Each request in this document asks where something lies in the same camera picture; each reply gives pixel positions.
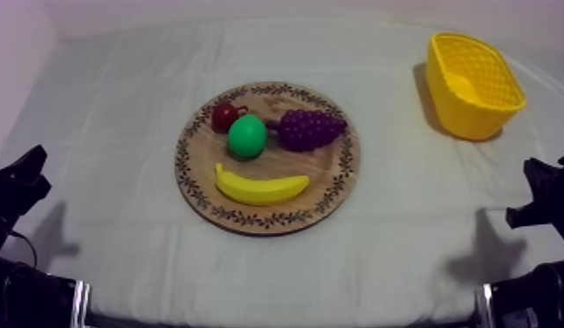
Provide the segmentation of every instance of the red apple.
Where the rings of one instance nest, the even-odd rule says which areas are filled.
[[[213,129],[218,133],[228,133],[231,125],[239,118],[239,111],[242,109],[246,110],[247,107],[235,108],[230,103],[215,106],[212,116]]]

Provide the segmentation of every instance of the grape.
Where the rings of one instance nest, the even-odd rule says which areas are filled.
[[[278,133],[279,143],[294,152],[324,147],[347,129],[347,122],[323,111],[288,110],[280,122],[268,122],[268,129]]]

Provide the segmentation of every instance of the green fruit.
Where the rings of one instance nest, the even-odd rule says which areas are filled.
[[[265,146],[266,131],[264,123],[253,114],[237,119],[229,129],[227,147],[237,156],[255,157]]]

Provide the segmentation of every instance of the white wall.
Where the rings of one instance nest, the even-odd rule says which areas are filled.
[[[0,0],[0,147],[56,42],[41,0]]]
[[[45,0],[65,38],[184,18],[351,15],[564,51],[564,0]]]

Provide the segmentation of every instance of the plastic banana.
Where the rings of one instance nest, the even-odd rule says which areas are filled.
[[[217,187],[231,199],[250,205],[272,205],[286,202],[308,186],[307,175],[294,175],[271,180],[245,179],[223,170],[217,163]]]

